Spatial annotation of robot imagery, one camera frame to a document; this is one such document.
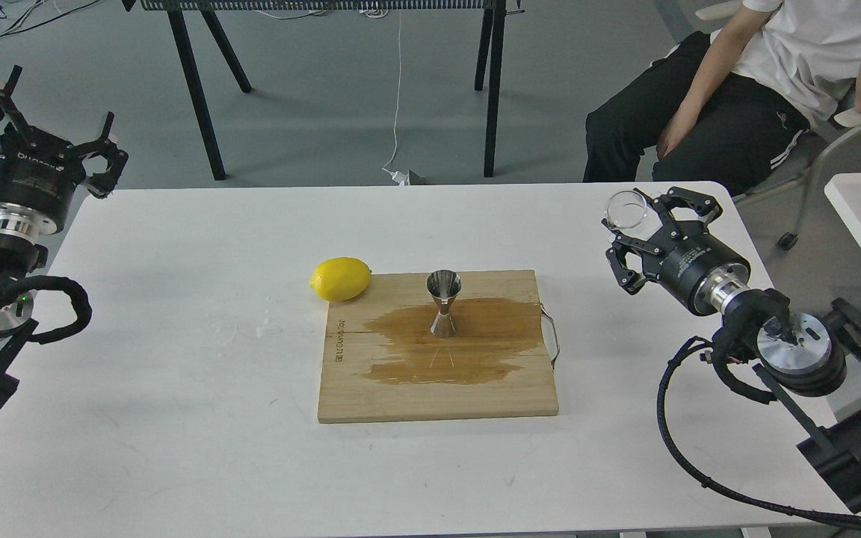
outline liquid spill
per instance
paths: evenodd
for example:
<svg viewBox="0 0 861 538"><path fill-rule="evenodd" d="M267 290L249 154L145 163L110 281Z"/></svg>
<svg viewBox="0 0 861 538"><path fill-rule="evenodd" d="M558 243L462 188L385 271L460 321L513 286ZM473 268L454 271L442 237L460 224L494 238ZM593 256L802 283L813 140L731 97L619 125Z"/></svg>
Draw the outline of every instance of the liquid spill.
<svg viewBox="0 0 861 538"><path fill-rule="evenodd" d="M365 324L383 334L390 356L370 367L366 378L390 385L476 385L500 381L522 365L507 361L533 350L543 339L540 306L501 297L458 300L451 316L457 335L431 334L433 304L397 309Z"/></svg>

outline metal jigger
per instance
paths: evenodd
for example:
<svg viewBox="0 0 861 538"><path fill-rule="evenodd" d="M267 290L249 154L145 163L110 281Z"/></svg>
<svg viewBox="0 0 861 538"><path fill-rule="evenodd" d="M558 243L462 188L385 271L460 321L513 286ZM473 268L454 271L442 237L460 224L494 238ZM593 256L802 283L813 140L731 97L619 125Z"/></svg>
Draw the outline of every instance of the metal jigger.
<svg viewBox="0 0 861 538"><path fill-rule="evenodd" d="M441 269L428 276L428 292L437 304L437 315L430 324L430 333L437 338L450 338L457 333L451 319L451 306L460 293L460 276L454 271Z"/></svg>

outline electrical cord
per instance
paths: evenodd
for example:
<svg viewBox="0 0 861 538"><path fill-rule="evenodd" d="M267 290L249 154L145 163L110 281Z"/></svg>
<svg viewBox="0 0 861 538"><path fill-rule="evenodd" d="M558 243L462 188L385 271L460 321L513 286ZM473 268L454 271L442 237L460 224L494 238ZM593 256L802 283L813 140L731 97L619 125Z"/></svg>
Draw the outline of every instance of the electrical cord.
<svg viewBox="0 0 861 538"><path fill-rule="evenodd" d="M33 26L30 26L28 28L22 28L22 30L13 31L14 28L18 28L21 26L21 24L25 23L25 20L28 18L28 14L31 13L32 10L34 10L38 6L42 6L42 4L45 4L45 0L37 0L37 2L35 2L34 4L31 5L31 7L28 8L26 13L22 14L22 17L20 17L20 20L17 21L17 26L16 26L16 24L13 24L13 26L10 26L6 31L3 31L3 33L0 34L0 39L3 37L9 37L10 35L17 35L17 34L24 33L24 31L34 30L35 28L38 28L40 26L45 26L45 24L49 24L52 21L59 20L62 17L65 17L67 15L71 15L72 13L75 13L78 10L84 10L86 7L92 7L94 4L98 4L99 2L102 2L102 0L92 0L88 4L83 4L83 6L75 7L74 10L68 10L68 11L65 11L65 13L55 15L54 17L50 18L49 20L42 21L42 22L35 24Z"/></svg>
<svg viewBox="0 0 861 538"><path fill-rule="evenodd" d="M394 157L397 157L397 148L400 147L400 143L397 138L397 118L401 113L401 81L404 78L404 53L402 52L401 45L401 31L404 27L404 18L402 13L402 10L397 11L397 103L394 105L394 151L390 154L390 159L387 159L387 162L380 167L381 170L389 173L392 179L394 177L394 173L387 170L387 167L394 162Z"/></svg>
<svg viewBox="0 0 861 538"><path fill-rule="evenodd" d="M273 14L268 13L267 11L262 11L262 10L254 10L254 13L260 13L266 17L273 18L274 20L295 20L295 19L302 19L304 17L320 17L321 15L324 15L325 13L327 13L327 10L311 10L311 11L308 11L308 13L304 13L301 15L294 15L293 17L279 17L277 15L273 15Z"/></svg>
<svg viewBox="0 0 861 538"><path fill-rule="evenodd" d="M713 490L724 497L731 498L734 501L739 501L739 503L750 504L753 505L753 507L765 508L766 510L790 516L798 516L824 525L850 528L852 531L861 531L861 516L819 512L814 510L799 510L798 508L787 507L784 504L770 503L770 501L761 501L758 498L749 497L739 493L738 491L731 490L726 486L722 486L722 484L706 476L706 474L703 474L696 466L694 466L693 463L690 463L690 460L687 460L686 457L683 456L679 447L677 447L676 443L673 442L673 437L670 436L670 428L667 426L667 388L669 388L670 378L673 377L673 372L683 364L683 361L687 357L697 351L707 350L707 348L712 347L713 344L710 341L698 336L694 336L687 340L686 343L684 343L676 352L676 355L673 355L673 358L670 359L667 364L666 371L663 372L663 378L660 379L659 391L656 395L656 422L659 426L660 436L663 437L663 443L666 445L667 450L670 451L670 455L673 456L673 459L676 460L676 463L679 464L680 467L683 467L683 470L689 473L690 476L697 479L701 486Z"/></svg>

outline hand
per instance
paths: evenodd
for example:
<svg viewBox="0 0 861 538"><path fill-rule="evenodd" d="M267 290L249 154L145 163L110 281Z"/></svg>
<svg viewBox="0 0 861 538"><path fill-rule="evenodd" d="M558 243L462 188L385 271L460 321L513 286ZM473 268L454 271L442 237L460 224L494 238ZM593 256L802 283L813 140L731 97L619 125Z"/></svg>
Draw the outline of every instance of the hand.
<svg viewBox="0 0 861 538"><path fill-rule="evenodd" d="M659 140L656 142L656 157L660 160L670 154L670 151L676 149L684 137L690 134L693 127L697 124L697 118L700 113L693 112L688 107L683 105L673 114L673 118L663 128Z"/></svg>

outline white cable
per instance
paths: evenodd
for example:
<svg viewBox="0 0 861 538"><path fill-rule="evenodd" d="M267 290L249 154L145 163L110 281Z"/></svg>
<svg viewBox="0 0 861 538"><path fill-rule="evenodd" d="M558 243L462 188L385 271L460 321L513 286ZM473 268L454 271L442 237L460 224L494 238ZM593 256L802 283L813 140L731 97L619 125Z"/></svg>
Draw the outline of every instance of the white cable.
<svg viewBox="0 0 861 538"><path fill-rule="evenodd" d="M404 26L402 13L403 10L397 11L397 105L394 107L394 151L390 154L390 159L387 159L387 162L380 167L381 170L389 173L392 178L394 177L394 173L387 170L387 166L389 166L389 164L394 161L394 157L397 156L397 116L401 112L401 79L404 77L404 54L401 52L401 28Z"/></svg>
<svg viewBox="0 0 861 538"><path fill-rule="evenodd" d="M295 19L302 19L304 17L312 17L312 16L320 17L321 15L324 15L325 13L327 13L327 10L309 10L308 13L302 13L300 15L294 15L293 17L279 17L277 15L267 13L267 11L262 11L262 10L253 10L253 11L254 11L254 13L260 13L266 17L270 17L270 18L273 18L276 20L295 20Z"/></svg>
<svg viewBox="0 0 861 538"><path fill-rule="evenodd" d="M369 19L383 19L383 17L386 17L387 14L390 13L390 11L389 10L370 9L370 10L358 10L358 13L365 15Z"/></svg>

